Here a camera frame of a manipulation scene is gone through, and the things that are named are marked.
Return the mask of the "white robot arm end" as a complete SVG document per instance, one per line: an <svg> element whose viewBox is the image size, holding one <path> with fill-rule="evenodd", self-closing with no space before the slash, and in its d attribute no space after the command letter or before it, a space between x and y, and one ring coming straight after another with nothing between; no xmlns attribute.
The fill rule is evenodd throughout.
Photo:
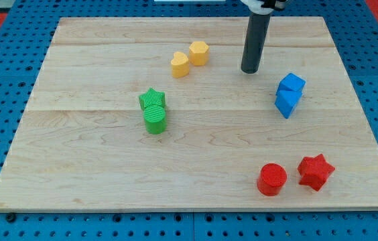
<svg viewBox="0 0 378 241"><path fill-rule="evenodd" d="M273 11L284 10L292 0L241 0L250 12L258 15L269 15Z"/></svg>

